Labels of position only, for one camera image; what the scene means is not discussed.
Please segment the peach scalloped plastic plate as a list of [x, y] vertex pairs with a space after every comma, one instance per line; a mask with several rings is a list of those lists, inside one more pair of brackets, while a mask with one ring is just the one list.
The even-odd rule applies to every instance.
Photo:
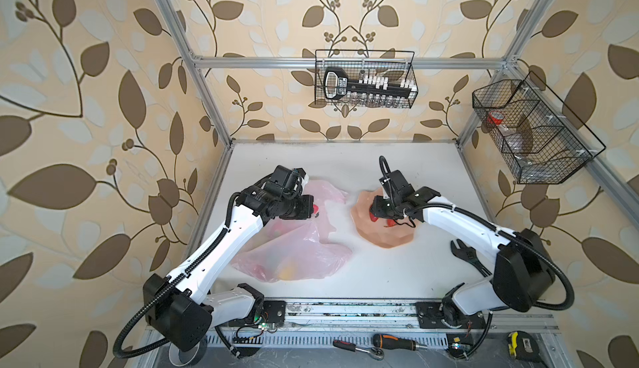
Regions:
[[369, 211], [374, 198], [382, 194], [381, 188], [359, 194], [350, 211], [357, 233], [366, 241], [386, 249], [410, 243], [414, 240], [415, 229], [405, 226], [406, 221], [401, 221], [399, 226], [387, 227], [387, 219], [377, 218]]

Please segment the pink plastic bag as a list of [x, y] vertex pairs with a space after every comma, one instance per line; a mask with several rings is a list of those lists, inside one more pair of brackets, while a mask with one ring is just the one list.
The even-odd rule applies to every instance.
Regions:
[[273, 219], [231, 260], [231, 267], [257, 281], [300, 281], [323, 279], [339, 271], [352, 257], [347, 246], [334, 243], [336, 232], [327, 206], [344, 206], [347, 193], [324, 180], [311, 180], [304, 194], [314, 198], [308, 220]]

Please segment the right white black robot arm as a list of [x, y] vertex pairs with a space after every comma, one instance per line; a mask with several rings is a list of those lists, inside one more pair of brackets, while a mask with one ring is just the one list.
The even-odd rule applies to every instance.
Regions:
[[414, 189], [401, 171], [389, 168], [385, 158], [379, 166], [383, 193], [374, 198], [371, 216], [399, 225], [421, 222], [447, 231], [483, 275], [479, 281], [457, 285], [442, 298], [436, 316], [445, 326], [457, 329], [477, 314], [487, 313], [484, 328], [488, 330], [497, 311], [566, 311], [573, 306], [573, 285], [537, 233], [492, 223], [430, 187]]

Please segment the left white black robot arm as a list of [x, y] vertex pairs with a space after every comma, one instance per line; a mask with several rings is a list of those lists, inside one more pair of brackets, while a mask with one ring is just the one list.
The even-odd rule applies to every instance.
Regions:
[[[278, 166], [255, 184], [233, 193], [224, 221], [211, 236], [166, 276], [154, 274], [145, 282], [144, 305], [116, 337], [113, 355], [130, 359], [166, 344], [188, 352], [210, 327], [254, 315], [264, 296], [251, 286], [242, 284], [216, 295], [209, 292], [238, 251], [269, 221], [301, 221], [313, 216], [314, 198], [303, 192], [308, 181], [304, 169]], [[162, 338], [127, 351], [123, 343], [141, 320]]]

